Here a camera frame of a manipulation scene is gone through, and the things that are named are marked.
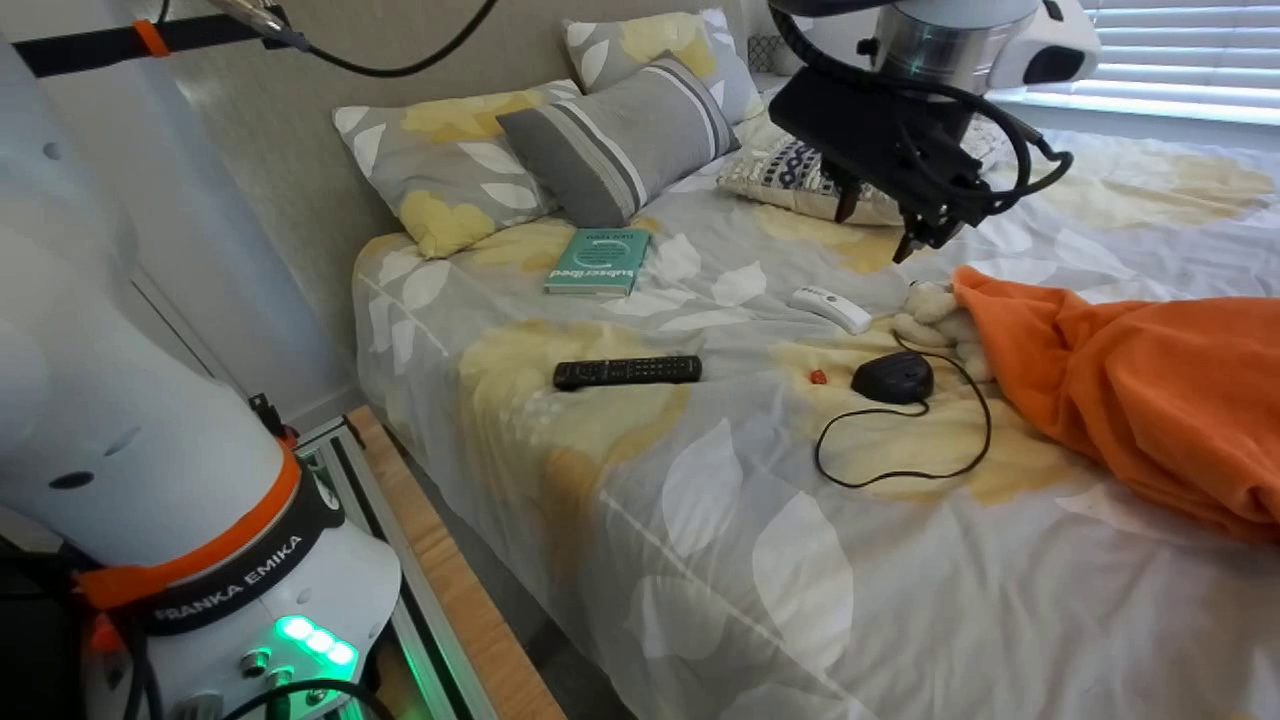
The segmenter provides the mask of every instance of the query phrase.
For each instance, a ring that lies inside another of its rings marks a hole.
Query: wooden floor
[[[420,491],[415,478],[410,472],[386,426],[368,410],[357,410],[349,420],[496,715],[521,715],[521,720],[565,715],[556,695],[548,694],[548,686],[515,646],[514,630],[488,602],[486,583],[454,544],[450,530],[442,526],[442,513]]]

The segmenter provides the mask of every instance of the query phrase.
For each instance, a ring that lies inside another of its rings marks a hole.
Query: green light
[[[334,646],[334,649],[329,649],[329,659],[334,659],[334,663],[353,663],[357,654],[353,654],[353,646]]]
[[[334,635],[317,630],[317,633],[310,635],[310,649],[311,649],[311,654],[329,654],[329,649],[334,649]]]
[[[304,622],[304,617],[285,617],[279,630],[285,630],[285,635],[293,635],[293,640],[310,640],[310,635],[317,633],[317,624]]]

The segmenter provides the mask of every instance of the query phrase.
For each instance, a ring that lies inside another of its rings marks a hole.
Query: orange blanket
[[[960,269],[1010,405],[1139,495],[1280,542],[1280,301],[1085,304]]]

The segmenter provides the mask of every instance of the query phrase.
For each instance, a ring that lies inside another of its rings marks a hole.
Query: white bedsheet
[[[713,193],[658,208],[627,301],[548,301],[559,223],[426,264],[403,236],[357,269],[360,382],[444,501],[599,659],[640,715],[1280,715],[1280,552],[1169,515],[995,410],[958,485],[847,491],[813,472],[847,368],[785,297],[829,283],[894,311],[958,264],[1090,301],[1280,297],[1280,155],[1081,147],[1069,184],[943,254],[881,269],[890,236],[834,236]],[[702,352],[707,382],[548,392],[559,357]],[[950,469],[975,405],[941,377],[918,426],[846,433],[846,472]]]

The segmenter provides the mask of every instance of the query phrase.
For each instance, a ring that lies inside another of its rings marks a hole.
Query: window blinds
[[[1010,100],[1280,124],[1280,0],[1085,0],[1100,70]]]

